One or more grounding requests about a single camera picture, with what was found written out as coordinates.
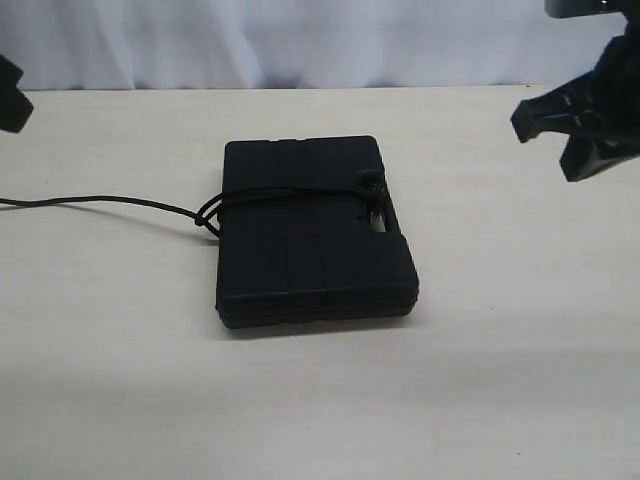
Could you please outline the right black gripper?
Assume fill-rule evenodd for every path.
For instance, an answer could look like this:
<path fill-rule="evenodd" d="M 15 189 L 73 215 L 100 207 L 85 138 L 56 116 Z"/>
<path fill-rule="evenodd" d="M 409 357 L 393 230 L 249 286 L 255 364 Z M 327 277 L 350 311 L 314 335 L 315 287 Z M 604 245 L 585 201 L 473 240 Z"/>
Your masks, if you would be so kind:
<path fill-rule="evenodd" d="M 510 118 L 521 143 L 545 132 L 571 135 L 560 157 L 568 182 L 592 178 L 639 157 L 639 142 L 596 140 L 597 130 L 639 125 L 639 36 L 614 37 L 587 83 L 568 82 L 541 96 L 522 100 Z"/>

